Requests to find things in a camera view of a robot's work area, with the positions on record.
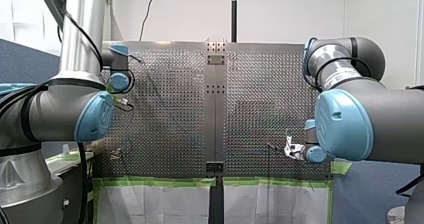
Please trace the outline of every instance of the wire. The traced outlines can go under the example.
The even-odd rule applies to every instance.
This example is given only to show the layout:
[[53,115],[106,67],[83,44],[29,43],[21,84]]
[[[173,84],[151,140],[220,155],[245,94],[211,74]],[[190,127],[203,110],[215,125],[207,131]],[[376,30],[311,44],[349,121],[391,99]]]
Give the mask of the wire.
[[308,78],[308,73],[309,73],[309,50],[310,47],[312,45],[312,42],[318,40],[315,37],[312,37],[311,39],[309,39],[307,46],[305,47],[305,53],[303,56],[303,65],[302,65],[302,74],[303,74],[303,79],[305,80],[306,83],[308,83],[309,86],[317,89],[316,86],[314,86],[311,82],[311,80]]
[[6,213],[4,212],[4,209],[0,206],[0,219],[3,222],[3,224],[9,224],[9,218],[7,218]]
[[19,96],[27,94],[33,88],[34,86],[25,87],[3,97],[0,101],[0,119],[3,117],[6,111],[13,106],[13,104],[15,104],[17,101],[20,100],[20,98],[22,98],[18,98]]
[[103,70],[103,66],[104,66],[104,62],[103,62],[102,54],[100,53],[100,51],[97,48],[96,44],[90,38],[90,36],[84,31],[84,29],[82,29],[82,27],[80,27],[78,25],[78,23],[72,18],[71,14],[69,14],[69,12],[67,10],[65,10],[65,9],[63,9],[63,10],[65,12],[65,16],[72,22],[72,24],[74,24],[74,26],[76,28],[78,28],[78,30],[85,36],[85,38],[87,38],[88,42],[91,44],[91,47],[94,50],[94,55],[96,56],[97,60],[99,61],[100,71],[102,71]]
[[60,27],[57,26],[57,37],[59,38],[60,43],[62,43],[62,37],[60,36]]
[[125,108],[121,107],[119,104],[115,105],[116,108],[118,108],[119,110],[124,111],[124,112],[132,112],[132,111],[134,111],[134,105],[128,103],[127,106],[129,106],[130,109],[125,109]]
[[82,194],[81,194],[81,209],[78,218],[78,224],[84,224],[85,213],[87,210],[87,194],[88,194],[88,177],[87,177],[87,159],[85,157],[85,148],[82,142],[78,142],[78,151],[81,160],[81,178],[82,178]]
[[138,41],[141,41],[141,38],[143,37],[144,24],[146,24],[147,18],[149,17],[150,6],[152,5],[152,2],[153,0],[150,0],[149,4],[147,5],[147,12],[146,12],[146,16],[144,17],[143,24],[141,25],[140,38],[138,39]]

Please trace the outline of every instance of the cable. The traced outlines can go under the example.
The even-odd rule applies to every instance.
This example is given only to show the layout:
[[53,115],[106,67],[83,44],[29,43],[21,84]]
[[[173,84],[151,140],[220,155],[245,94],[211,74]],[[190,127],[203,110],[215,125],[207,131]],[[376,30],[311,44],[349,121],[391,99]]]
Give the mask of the cable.
[[312,42],[314,42],[316,40],[318,40],[318,39],[315,38],[315,37],[312,37],[311,39],[309,39],[308,44],[305,47],[305,53],[304,53],[304,56],[303,56],[303,65],[302,65],[303,79],[305,80],[305,82],[309,86],[311,86],[315,89],[317,89],[317,87],[312,84],[311,80],[307,76],[308,76],[308,73],[309,73],[309,71],[308,71],[309,70],[309,66],[308,66],[309,65],[309,50],[310,50],[310,47],[312,45]]
[[87,177],[87,159],[85,157],[85,148],[82,142],[78,142],[78,151],[79,151],[80,160],[81,160],[81,178],[82,178],[81,208],[80,208],[80,215],[78,218],[78,224],[84,224],[85,213],[87,210],[88,177]]
[[4,212],[3,208],[0,206],[0,219],[3,224],[9,224],[9,218],[7,218],[6,213]]
[[62,37],[60,36],[60,27],[57,26],[57,37],[59,38],[60,43],[62,43]]
[[150,6],[152,5],[152,2],[153,0],[150,0],[149,4],[147,5],[147,12],[146,12],[146,16],[144,17],[143,24],[141,25],[140,38],[138,39],[138,41],[141,41],[141,38],[143,37],[144,24],[146,24],[147,18],[149,17]]
[[28,98],[28,100],[26,100],[26,102],[29,101],[29,99],[39,90],[41,90],[41,87],[44,87],[46,84],[48,84],[49,81],[43,82],[37,86],[30,86],[30,87],[25,87],[22,88],[16,92],[13,92],[9,95],[7,95],[6,97],[4,97],[2,99],[2,101],[0,102],[0,119],[3,117],[3,115],[6,113],[6,111],[12,107],[15,103],[17,103],[19,100],[21,100],[22,98],[26,97]]
[[115,105],[116,108],[118,108],[119,110],[124,111],[124,112],[132,112],[132,111],[134,111],[134,105],[128,103],[127,106],[129,106],[131,109],[125,109],[125,108],[119,106],[119,104]]
[[74,24],[74,26],[76,28],[78,28],[78,30],[85,36],[85,38],[87,38],[88,42],[91,44],[91,47],[94,50],[94,55],[96,56],[97,60],[99,61],[100,71],[102,71],[103,70],[103,66],[104,66],[104,62],[103,62],[102,54],[100,53],[100,51],[97,48],[96,44],[90,38],[90,36],[84,31],[84,29],[82,29],[82,27],[80,27],[78,25],[78,23],[72,18],[71,14],[69,14],[69,12],[67,10],[65,10],[65,9],[63,9],[63,10],[65,12],[65,16],[72,22],[72,24]]
[[330,60],[328,60],[327,62],[325,62],[324,64],[322,64],[322,66],[320,66],[319,67],[319,69],[318,69],[318,71],[317,71],[317,73],[316,73],[316,75],[315,75],[315,88],[319,91],[319,92],[321,92],[322,91],[322,88],[320,88],[319,86],[318,86],[318,77],[319,77],[319,74],[322,72],[322,70],[324,70],[324,68],[326,67],[326,66],[328,66],[328,65],[330,65],[331,63],[333,63],[333,62],[335,62],[335,61],[339,61],[339,60],[351,60],[351,61],[357,61],[357,62],[359,62],[359,63],[361,63],[366,69],[367,69],[367,71],[368,71],[368,77],[371,77],[372,76],[372,71],[371,71],[371,68],[369,67],[369,65],[366,63],[366,62],[364,62],[363,60],[361,60],[361,59],[358,59],[358,58],[355,58],[355,57],[337,57],[337,58],[333,58],[333,59],[330,59]]

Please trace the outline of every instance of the gray robot arm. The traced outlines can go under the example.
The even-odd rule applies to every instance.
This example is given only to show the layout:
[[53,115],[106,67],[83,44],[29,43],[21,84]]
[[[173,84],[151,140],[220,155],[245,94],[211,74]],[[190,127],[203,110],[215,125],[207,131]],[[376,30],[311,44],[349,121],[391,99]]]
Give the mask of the gray robot arm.
[[379,82],[385,60],[365,38],[312,40],[304,75],[322,91],[315,105],[319,145],[351,161],[424,162],[424,92],[389,90]]

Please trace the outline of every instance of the metal post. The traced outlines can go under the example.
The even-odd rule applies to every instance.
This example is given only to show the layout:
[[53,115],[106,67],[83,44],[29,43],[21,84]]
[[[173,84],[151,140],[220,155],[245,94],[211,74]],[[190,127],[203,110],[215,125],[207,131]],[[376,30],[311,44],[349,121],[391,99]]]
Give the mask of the metal post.
[[231,42],[237,42],[237,0],[231,0]]

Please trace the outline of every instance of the pegboard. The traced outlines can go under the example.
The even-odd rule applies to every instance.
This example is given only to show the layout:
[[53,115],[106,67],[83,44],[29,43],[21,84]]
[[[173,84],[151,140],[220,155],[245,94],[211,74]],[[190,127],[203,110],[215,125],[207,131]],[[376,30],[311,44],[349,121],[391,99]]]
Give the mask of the pegboard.
[[129,43],[135,108],[115,108],[96,176],[204,177],[203,46]]
[[299,162],[282,150],[286,133],[304,143],[304,123],[313,117],[317,92],[303,80],[302,51],[302,45],[228,44],[225,175],[323,179],[330,174],[329,163]]
[[[224,176],[330,174],[328,163],[294,161],[267,147],[283,147],[286,130],[303,143],[313,116],[317,94],[302,79],[302,45],[228,43],[224,65],[212,66],[206,43],[127,44],[142,60],[130,63],[136,85],[126,98],[135,109],[115,109],[96,176],[204,177],[205,162],[220,159]],[[112,160],[118,148],[121,158]]]

